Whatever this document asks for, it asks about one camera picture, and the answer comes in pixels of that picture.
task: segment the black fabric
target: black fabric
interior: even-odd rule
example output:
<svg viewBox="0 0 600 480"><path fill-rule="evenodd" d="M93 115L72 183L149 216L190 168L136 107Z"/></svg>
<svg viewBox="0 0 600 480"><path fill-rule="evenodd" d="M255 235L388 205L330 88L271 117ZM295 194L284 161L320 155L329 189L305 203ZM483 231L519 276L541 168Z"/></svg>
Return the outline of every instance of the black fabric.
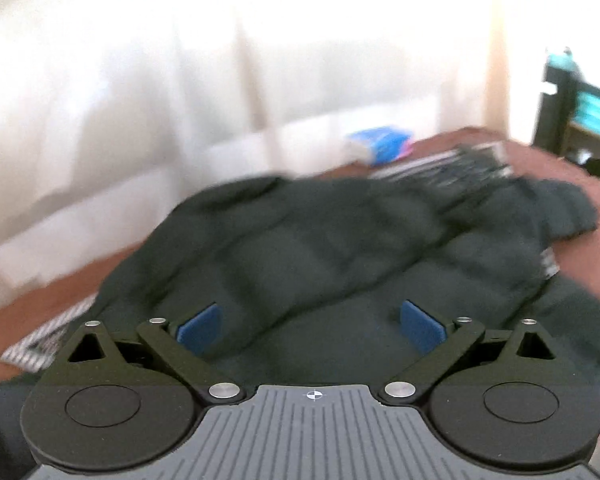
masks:
<svg viewBox="0 0 600 480"><path fill-rule="evenodd" d="M37 379L24 374L0 383L0 480L20 480L36 465L20 431L20 408Z"/></svg>
<svg viewBox="0 0 600 480"><path fill-rule="evenodd" d="M532 316L600 387L600 302L561 274L547 281L541 259L595 227L587 197L562 182L246 180L177 206L71 328L127 331L217 303L222 332L204 358L244 386L375 385L418 357L399 330L408 299L489 328ZM11 417L17 400L4 400ZM31 465L13 431L0 422L0 456Z"/></svg>

